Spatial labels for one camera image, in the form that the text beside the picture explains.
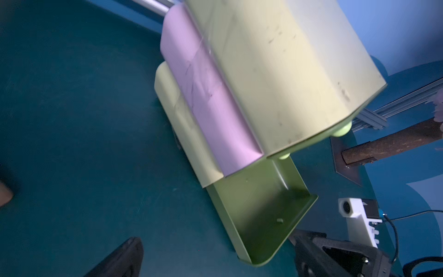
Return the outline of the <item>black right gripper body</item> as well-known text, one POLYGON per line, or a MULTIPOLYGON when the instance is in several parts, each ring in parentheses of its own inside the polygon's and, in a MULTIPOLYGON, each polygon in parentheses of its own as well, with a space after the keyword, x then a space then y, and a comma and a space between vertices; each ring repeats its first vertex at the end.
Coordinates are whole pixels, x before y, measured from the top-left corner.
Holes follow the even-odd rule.
POLYGON ((295 236, 309 237, 327 255, 332 277, 391 277, 390 258, 381 250, 349 241, 333 240, 325 233, 294 230, 289 241, 295 248, 295 236))

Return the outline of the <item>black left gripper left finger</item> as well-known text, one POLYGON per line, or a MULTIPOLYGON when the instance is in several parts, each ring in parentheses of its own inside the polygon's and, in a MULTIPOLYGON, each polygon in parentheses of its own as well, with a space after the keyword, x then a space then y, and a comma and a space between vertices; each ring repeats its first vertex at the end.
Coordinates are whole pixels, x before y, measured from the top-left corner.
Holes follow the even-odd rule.
POLYGON ((85 277, 138 277, 144 257, 140 237, 130 237, 85 277))

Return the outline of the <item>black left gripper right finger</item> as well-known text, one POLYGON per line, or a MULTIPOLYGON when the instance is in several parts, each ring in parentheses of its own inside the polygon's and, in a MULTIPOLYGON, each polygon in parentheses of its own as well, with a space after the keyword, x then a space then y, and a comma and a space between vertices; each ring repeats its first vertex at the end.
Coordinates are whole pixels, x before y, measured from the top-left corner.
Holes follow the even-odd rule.
POLYGON ((331 277, 326 257, 309 237, 295 236, 295 266, 299 277, 331 277))

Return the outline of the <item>yellow-green drawer cabinet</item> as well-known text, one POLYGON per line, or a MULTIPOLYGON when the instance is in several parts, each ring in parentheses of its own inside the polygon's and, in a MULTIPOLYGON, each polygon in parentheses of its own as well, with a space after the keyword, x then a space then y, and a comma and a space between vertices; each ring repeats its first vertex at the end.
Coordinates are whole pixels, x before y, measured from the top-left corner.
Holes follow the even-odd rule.
POLYGON ((182 1, 155 92, 244 263, 267 264, 317 200, 291 154, 349 132, 386 87, 336 1, 182 1))

